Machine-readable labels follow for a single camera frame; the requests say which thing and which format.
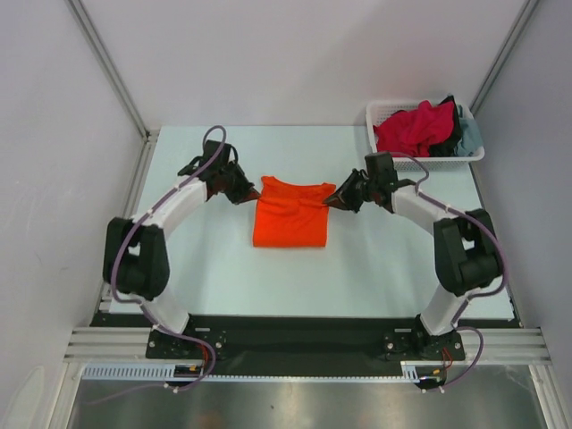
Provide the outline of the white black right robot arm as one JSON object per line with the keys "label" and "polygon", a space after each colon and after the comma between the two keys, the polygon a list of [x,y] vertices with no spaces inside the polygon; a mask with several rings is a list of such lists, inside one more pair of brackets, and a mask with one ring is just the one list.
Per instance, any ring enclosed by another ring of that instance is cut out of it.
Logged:
{"label": "white black right robot arm", "polygon": [[463,212],[422,191],[421,181],[401,179],[390,152],[370,154],[365,161],[365,169],[353,170],[324,204],[356,213],[365,202],[373,202],[433,237],[439,284],[415,318],[409,348],[421,358],[434,358],[452,342],[458,321],[473,300],[506,288],[506,256],[486,210]]}

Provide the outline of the orange t-shirt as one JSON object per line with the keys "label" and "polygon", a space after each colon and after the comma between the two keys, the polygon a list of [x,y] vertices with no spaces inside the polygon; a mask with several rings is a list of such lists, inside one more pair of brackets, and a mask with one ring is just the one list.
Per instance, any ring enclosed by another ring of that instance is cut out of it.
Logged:
{"label": "orange t-shirt", "polygon": [[256,248],[323,248],[328,238],[331,183],[295,185],[263,176],[253,229]]}

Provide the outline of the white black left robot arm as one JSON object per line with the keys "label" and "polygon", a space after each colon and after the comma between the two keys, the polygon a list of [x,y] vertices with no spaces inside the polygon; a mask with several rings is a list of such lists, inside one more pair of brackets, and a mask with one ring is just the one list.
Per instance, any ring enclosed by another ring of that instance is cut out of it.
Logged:
{"label": "white black left robot arm", "polygon": [[205,357],[215,362],[214,347],[187,329],[189,313],[180,308],[168,288],[167,240],[195,210],[218,194],[234,205],[256,200],[260,194],[241,169],[236,147],[206,139],[202,149],[147,211],[109,222],[103,278],[116,302],[138,306],[154,330],[167,334],[165,344],[176,356],[185,358],[198,345]]}

